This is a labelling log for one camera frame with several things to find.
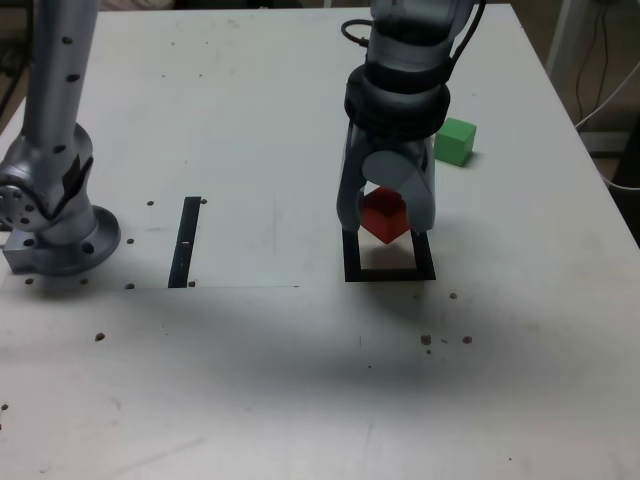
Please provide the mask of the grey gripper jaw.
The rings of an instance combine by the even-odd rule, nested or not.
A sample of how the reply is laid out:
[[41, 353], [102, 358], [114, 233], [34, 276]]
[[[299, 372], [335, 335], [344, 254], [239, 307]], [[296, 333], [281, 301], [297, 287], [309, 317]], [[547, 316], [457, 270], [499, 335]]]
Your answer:
[[350, 124], [341, 170], [336, 211], [344, 230], [356, 232], [361, 224], [361, 197], [366, 184], [362, 167], [368, 155], [366, 138], [358, 134], [354, 124]]
[[434, 160], [429, 148], [419, 155], [393, 151], [370, 154], [362, 173], [368, 182], [397, 192], [407, 209], [410, 227], [419, 233], [433, 228], [436, 215]]

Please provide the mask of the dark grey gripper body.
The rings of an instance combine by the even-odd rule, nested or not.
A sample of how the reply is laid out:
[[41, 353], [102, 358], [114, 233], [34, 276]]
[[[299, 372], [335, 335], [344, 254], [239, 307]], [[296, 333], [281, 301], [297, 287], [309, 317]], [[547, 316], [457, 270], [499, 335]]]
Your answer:
[[432, 139], [430, 137], [404, 141], [394, 138], [383, 138], [358, 129], [357, 141], [362, 141], [369, 153], [393, 151], [413, 158], [420, 166], [429, 166], [432, 163]]

